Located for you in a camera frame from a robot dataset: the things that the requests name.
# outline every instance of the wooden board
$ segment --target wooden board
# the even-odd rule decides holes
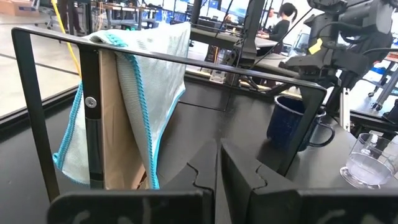
[[[99,53],[104,178],[106,189],[137,189],[145,168],[121,93],[116,55]]]

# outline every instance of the yellow cable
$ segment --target yellow cable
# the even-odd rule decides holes
[[[60,24],[61,31],[65,34],[66,32],[65,32],[65,29],[63,28],[61,16],[60,16],[60,13],[59,13],[58,7],[57,7],[57,2],[56,2],[56,0],[51,0],[51,3],[52,3],[52,6],[54,7],[55,14],[57,15],[57,19],[58,19],[58,23]],[[68,46],[68,50],[69,50],[70,56],[72,56],[73,63],[75,64],[76,70],[79,73],[79,77],[81,79],[80,66],[79,66],[79,63],[78,63],[78,61],[76,59],[75,53],[73,53],[72,46],[70,45],[69,42],[67,42],[67,46]]]
[[[102,28],[102,23],[103,23],[103,16],[102,15],[103,15],[103,3],[100,2],[99,3],[99,16],[98,16],[100,21],[99,21],[99,26],[98,26],[97,31],[101,30],[101,28]]]

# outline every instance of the black table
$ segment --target black table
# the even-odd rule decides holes
[[[227,138],[232,143],[276,170],[284,153],[268,145],[266,132],[273,103],[251,95],[232,93],[229,89],[195,82],[185,82],[187,91],[177,105],[162,137],[158,175],[160,185],[168,182],[210,139]],[[323,148],[308,147],[299,152],[287,178],[303,187],[351,187],[341,176],[348,154],[356,139],[335,121],[336,137]],[[330,131],[318,128],[312,142],[323,142]],[[386,187],[398,187],[392,179]]]

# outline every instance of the towel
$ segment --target towel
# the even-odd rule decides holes
[[[101,30],[89,35],[93,42],[127,49],[147,50],[179,57],[188,56],[190,24],[156,29]],[[159,188],[156,175],[160,139],[185,91],[186,65],[132,54],[116,53],[118,78],[131,128],[141,153],[150,186]],[[90,183],[84,122],[83,89],[80,84],[70,120],[54,162],[69,178]]]

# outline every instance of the chair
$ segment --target chair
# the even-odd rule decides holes
[[[51,29],[53,27],[53,25],[54,25],[54,22],[56,21],[56,20],[53,19],[53,16],[55,16],[54,9],[53,8],[49,8],[49,7],[40,7],[39,11],[49,15],[48,21],[44,22],[44,24],[47,26],[47,29]]]

